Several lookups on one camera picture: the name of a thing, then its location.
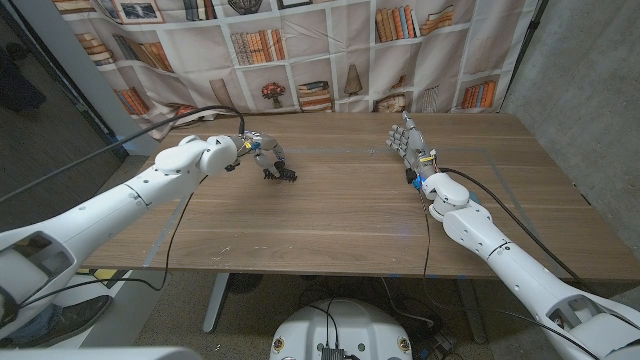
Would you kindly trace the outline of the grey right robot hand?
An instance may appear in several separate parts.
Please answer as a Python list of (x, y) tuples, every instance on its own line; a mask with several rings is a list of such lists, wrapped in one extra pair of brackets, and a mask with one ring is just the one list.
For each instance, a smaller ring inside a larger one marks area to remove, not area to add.
[(402, 158), (407, 182), (421, 189), (426, 179), (437, 172), (436, 152), (428, 148), (407, 111), (402, 112), (402, 118), (404, 125), (392, 126), (386, 144)]

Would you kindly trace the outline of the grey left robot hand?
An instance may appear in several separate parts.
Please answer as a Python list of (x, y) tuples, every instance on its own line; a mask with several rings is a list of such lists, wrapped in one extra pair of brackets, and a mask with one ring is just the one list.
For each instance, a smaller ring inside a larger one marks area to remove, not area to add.
[(255, 163), (266, 172), (268, 178), (284, 177), (284, 150), (274, 137), (256, 131), (244, 131), (242, 134), (233, 136), (232, 140), (237, 148), (234, 166), (240, 164), (242, 157), (251, 155)]

